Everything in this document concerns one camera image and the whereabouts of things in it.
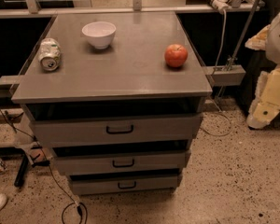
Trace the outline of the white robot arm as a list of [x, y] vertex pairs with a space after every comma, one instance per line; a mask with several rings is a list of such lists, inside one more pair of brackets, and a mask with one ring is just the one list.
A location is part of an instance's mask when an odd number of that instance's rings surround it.
[[276, 67], [270, 73], [261, 72], [255, 90], [255, 99], [249, 107], [247, 125], [262, 129], [280, 113], [280, 12], [272, 22], [245, 42], [253, 50], [264, 50], [266, 58]]

